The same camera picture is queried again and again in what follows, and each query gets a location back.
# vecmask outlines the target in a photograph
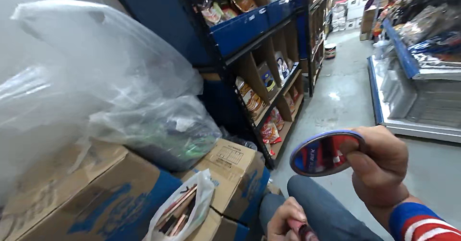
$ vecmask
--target blue jeans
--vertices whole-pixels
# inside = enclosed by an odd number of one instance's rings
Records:
[[[382,239],[356,219],[331,193],[309,177],[295,175],[287,185],[289,196],[303,207],[309,225],[320,241],[364,241]],[[267,223],[285,202],[280,195],[267,194],[260,208],[260,221],[267,235]]]

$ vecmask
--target gray floor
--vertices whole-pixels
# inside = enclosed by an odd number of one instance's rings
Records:
[[[374,126],[372,99],[366,58],[372,55],[370,41],[359,41],[359,31],[336,32],[328,38],[337,44],[337,57],[324,62],[314,97],[307,100],[298,117],[290,140],[285,143],[274,184],[288,197],[286,184],[295,173],[289,165],[291,150],[315,134],[345,127]],[[410,151],[405,183],[413,195],[455,227],[461,228],[461,148],[445,144],[404,139]],[[356,196],[351,183],[352,170],[315,178],[335,197],[384,240],[393,240],[369,214]]]

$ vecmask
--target round mirror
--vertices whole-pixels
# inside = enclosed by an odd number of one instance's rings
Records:
[[[349,167],[346,156],[340,151],[344,149],[366,153],[365,140],[350,130],[322,133],[300,144],[291,154],[290,165],[300,175],[332,175]]]

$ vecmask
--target paint bucket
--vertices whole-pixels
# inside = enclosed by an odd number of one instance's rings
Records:
[[[325,59],[333,59],[336,57],[336,44],[325,45]]]

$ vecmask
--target red and white striped sleeve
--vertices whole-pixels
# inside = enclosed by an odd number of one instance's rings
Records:
[[[389,228],[396,241],[461,241],[461,231],[419,203],[397,206],[390,215]]]

